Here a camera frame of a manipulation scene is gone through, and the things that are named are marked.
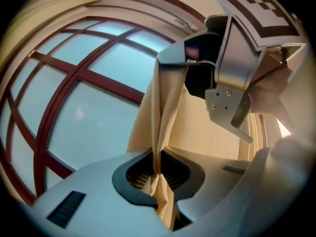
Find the window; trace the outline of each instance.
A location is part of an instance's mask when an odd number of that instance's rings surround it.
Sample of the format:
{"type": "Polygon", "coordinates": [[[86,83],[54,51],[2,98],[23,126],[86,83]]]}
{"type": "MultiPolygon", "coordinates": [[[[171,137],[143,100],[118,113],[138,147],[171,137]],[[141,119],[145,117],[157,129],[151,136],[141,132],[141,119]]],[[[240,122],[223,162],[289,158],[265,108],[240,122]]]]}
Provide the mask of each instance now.
{"type": "Polygon", "coordinates": [[[287,128],[278,119],[277,119],[277,123],[280,127],[280,132],[281,132],[282,138],[290,136],[292,134],[289,130],[287,130],[287,128]]]}
{"type": "Polygon", "coordinates": [[[155,56],[172,42],[87,17],[25,58],[1,101],[0,153],[27,203],[84,165],[126,152],[155,56]]]}

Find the black vent slot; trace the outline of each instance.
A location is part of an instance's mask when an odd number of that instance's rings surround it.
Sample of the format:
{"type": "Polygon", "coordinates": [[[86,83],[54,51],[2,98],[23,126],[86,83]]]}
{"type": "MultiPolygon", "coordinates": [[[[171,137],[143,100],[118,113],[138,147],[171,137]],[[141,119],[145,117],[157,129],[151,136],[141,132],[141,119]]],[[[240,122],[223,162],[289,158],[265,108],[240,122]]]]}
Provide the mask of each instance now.
{"type": "Polygon", "coordinates": [[[190,169],[176,158],[161,152],[161,162],[161,172],[173,191],[189,179],[190,169]]]}
{"type": "Polygon", "coordinates": [[[236,166],[232,166],[232,165],[224,166],[223,170],[226,170],[226,171],[234,173],[234,174],[239,174],[239,175],[243,175],[246,172],[245,168],[236,167],[236,166]]]}
{"type": "Polygon", "coordinates": [[[126,179],[132,187],[149,195],[153,172],[153,154],[151,153],[127,170],[126,179]]]}
{"type": "Polygon", "coordinates": [[[47,217],[54,224],[65,228],[82,200],[85,194],[72,191],[70,194],[55,208],[55,210],[47,217]]]}

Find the beige curtain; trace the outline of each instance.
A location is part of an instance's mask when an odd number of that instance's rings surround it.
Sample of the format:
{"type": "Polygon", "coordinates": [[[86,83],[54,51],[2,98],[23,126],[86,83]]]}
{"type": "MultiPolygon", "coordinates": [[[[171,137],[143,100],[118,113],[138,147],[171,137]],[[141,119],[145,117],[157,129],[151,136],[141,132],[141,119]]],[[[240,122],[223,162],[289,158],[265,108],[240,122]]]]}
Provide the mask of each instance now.
{"type": "Polygon", "coordinates": [[[173,192],[160,173],[160,153],[167,145],[182,150],[236,158],[239,138],[210,122],[205,103],[190,96],[184,87],[186,69],[160,71],[154,76],[140,106],[131,132],[128,152],[153,148],[151,195],[158,202],[157,214],[170,227],[173,192]]]}
{"type": "Polygon", "coordinates": [[[43,0],[23,8],[11,21],[0,45],[0,70],[20,45],[47,23],[78,6],[102,0],[43,0]]]}

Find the cloth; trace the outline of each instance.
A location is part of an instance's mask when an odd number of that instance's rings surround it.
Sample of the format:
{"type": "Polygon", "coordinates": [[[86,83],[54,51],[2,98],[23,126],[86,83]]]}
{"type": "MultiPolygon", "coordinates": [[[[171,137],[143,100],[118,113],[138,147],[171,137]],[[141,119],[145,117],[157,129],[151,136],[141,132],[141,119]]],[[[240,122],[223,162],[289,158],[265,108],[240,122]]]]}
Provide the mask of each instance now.
{"type": "Polygon", "coordinates": [[[157,199],[157,214],[168,227],[172,221],[173,192],[160,171],[163,148],[171,145],[203,154],[228,152],[229,158],[237,158],[239,145],[239,138],[209,120],[205,102],[189,95],[184,86],[186,72],[186,68],[159,70],[156,59],[154,76],[144,95],[127,147],[127,152],[153,148],[155,175],[151,195],[157,199]]]}

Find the window frame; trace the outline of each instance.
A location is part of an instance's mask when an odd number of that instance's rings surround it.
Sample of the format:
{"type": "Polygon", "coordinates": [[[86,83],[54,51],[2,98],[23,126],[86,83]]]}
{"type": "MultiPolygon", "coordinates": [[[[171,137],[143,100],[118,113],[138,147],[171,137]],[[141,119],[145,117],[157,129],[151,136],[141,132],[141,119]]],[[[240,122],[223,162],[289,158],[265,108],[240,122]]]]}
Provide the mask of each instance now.
{"type": "Polygon", "coordinates": [[[153,57],[156,57],[156,51],[143,46],[137,42],[127,39],[128,36],[139,32],[139,31],[146,31],[151,34],[154,34],[164,40],[167,40],[170,43],[174,43],[175,41],[149,29],[139,24],[135,24],[129,21],[109,18],[109,17],[99,17],[99,16],[86,16],[74,22],[71,22],[59,30],[55,31],[47,38],[45,38],[41,43],[39,43],[34,50],[21,62],[18,66],[17,70],[12,75],[9,83],[7,84],[4,94],[0,101],[0,115],[2,114],[4,102],[7,99],[9,102],[9,106],[11,109],[11,116],[9,119],[8,129],[7,129],[7,138],[6,138],[6,148],[3,148],[2,142],[0,142],[0,162],[4,167],[6,174],[8,175],[10,181],[12,182],[13,186],[20,194],[22,199],[29,205],[33,204],[37,197],[43,194],[46,190],[45,187],[45,169],[46,167],[50,168],[54,173],[56,173],[61,178],[66,178],[73,173],[73,170],[64,165],[63,163],[59,162],[52,153],[48,150],[50,135],[54,128],[55,121],[59,115],[61,108],[63,107],[65,101],[69,94],[71,94],[74,87],[77,85],[78,82],[86,82],[100,90],[104,90],[120,99],[128,101],[135,105],[140,105],[143,99],[144,93],[138,91],[134,88],[131,88],[125,84],[122,84],[118,81],[115,81],[111,78],[107,78],[103,75],[100,75],[96,72],[89,70],[89,66],[104,52],[106,52],[109,48],[114,46],[117,43],[124,43],[129,45],[135,49],[138,49],[142,52],[145,52],[153,57]],[[81,21],[86,20],[98,20],[98,23],[88,26],[85,29],[67,29],[70,25],[79,23],[81,21]],[[96,32],[89,30],[93,26],[98,24],[102,24],[105,22],[118,22],[126,25],[130,25],[133,29],[115,36],[111,34],[106,34],[103,32],[96,32]],[[40,49],[44,44],[46,44],[49,40],[55,37],[59,33],[73,33],[71,36],[67,37],[63,41],[61,41],[58,45],[56,45],[53,49],[51,49],[47,54],[41,54],[36,50],[40,49]],[[51,54],[53,54],[57,49],[62,47],[65,43],[69,40],[74,38],[77,35],[86,34],[86,35],[93,35],[99,36],[103,38],[109,39],[104,44],[100,45],[98,48],[90,52],[85,58],[78,65],[73,65],[67,63],[62,60],[58,60],[53,58],[51,54]],[[23,86],[21,87],[15,101],[11,94],[11,87],[13,86],[15,80],[17,79],[18,75],[24,68],[25,64],[29,61],[29,59],[34,58],[39,60],[39,63],[35,66],[33,71],[29,74],[26,81],[24,82],[23,86]],[[44,114],[41,118],[38,135],[34,136],[32,132],[27,127],[26,123],[24,122],[21,114],[18,111],[19,104],[21,99],[34,78],[37,72],[43,67],[43,65],[48,65],[54,67],[56,70],[66,73],[66,77],[58,86],[56,91],[54,92],[53,96],[51,97],[44,114]],[[13,136],[13,127],[14,124],[17,124],[18,129],[20,130],[23,138],[26,140],[30,148],[34,151],[34,181],[35,181],[35,188],[36,188],[36,196],[32,194],[32,192],[25,186],[22,180],[17,175],[16,171],[11,165],[11,145],[12,145],[12,136],[13,136]]]}

